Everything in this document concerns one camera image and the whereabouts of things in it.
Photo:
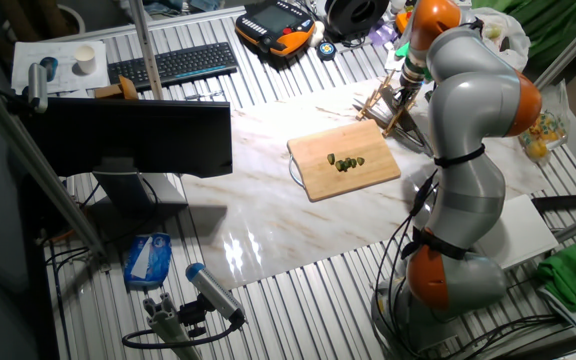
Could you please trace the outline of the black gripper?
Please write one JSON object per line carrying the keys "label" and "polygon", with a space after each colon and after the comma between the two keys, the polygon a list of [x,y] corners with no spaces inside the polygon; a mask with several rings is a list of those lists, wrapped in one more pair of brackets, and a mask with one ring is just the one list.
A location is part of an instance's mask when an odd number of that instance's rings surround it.
{"label": "black gripper", "polygon": [[411,109],[422,83],[413,82],[400,85],[393,93],[393,105],[396,109]]}

